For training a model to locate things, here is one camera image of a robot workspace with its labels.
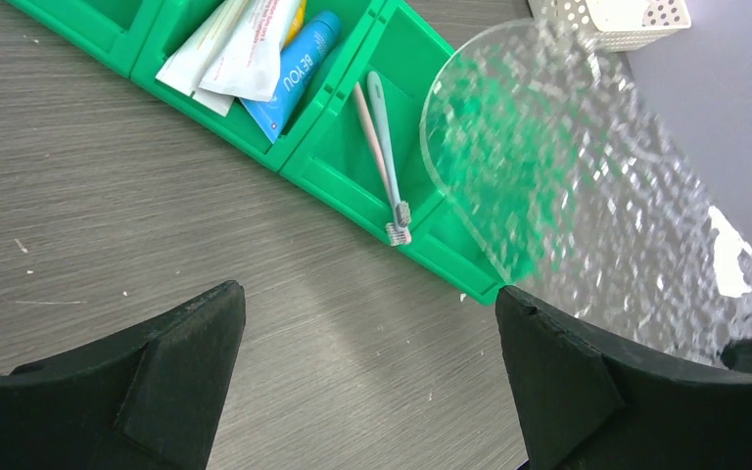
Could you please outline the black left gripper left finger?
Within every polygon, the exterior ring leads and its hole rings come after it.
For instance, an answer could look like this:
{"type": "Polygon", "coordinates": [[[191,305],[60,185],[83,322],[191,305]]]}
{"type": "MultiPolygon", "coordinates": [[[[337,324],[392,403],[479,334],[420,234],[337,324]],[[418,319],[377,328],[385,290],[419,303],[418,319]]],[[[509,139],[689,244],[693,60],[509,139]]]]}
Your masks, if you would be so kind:
{"type": "Polygon", "coordinates": [[[246,325],[225,281],[0,376],[0,469],[203,469],[246,325]]]}

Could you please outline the clear acrylic toothbrush holder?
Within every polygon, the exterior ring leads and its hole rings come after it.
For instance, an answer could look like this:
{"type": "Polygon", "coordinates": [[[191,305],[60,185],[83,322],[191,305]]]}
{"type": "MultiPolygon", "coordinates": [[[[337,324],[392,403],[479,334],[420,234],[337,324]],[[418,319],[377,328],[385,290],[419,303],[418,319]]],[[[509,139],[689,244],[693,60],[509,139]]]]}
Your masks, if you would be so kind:
{"type": "Polygon", "coordinates": [[[458,48],[420,121],[423,160],[507,285],[654,350],[752,345],[752,248],[618,55],[515,20],[458,48]]]}

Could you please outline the pink toothbrush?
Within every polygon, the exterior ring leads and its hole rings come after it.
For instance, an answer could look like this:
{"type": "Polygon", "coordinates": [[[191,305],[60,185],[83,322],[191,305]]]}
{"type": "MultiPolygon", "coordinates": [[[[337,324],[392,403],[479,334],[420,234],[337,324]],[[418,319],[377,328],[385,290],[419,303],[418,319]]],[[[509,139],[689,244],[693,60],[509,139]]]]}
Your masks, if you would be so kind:
{"type": "MultiPolygon", "coordinates": [[[[356,112],[364,136],[366,138],[367,145],[369,147],[377,170],[379,171],[383,187],[389,197],[391,208],[393,209],[395,206],[393,204],[389,177],[385,167],[384,157],[381,151],[377,131],[374,127],[369,109],[367,107],[366,99],[359,83],[356,83],[354,85],[352,96],[354,97],[356,112]]],[[[392,222],[388,222],[386,224],[386,233],[392,247],[408,245],[411,242],[409,230],[407,228],[400,228],[398,217],[396,215],[394,215],[394,220],[392,222]]]]}

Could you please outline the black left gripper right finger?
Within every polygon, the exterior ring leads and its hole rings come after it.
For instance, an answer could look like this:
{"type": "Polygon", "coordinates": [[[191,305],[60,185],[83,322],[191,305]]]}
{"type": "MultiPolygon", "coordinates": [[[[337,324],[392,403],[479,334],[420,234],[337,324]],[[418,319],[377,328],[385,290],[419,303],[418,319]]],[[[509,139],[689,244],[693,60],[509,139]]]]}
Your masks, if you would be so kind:
{"type": "Polygon", "coordinates": [[[752,469],[752,339],[713,367],[515,287],[494,311],[529,469],[752,469]]]}

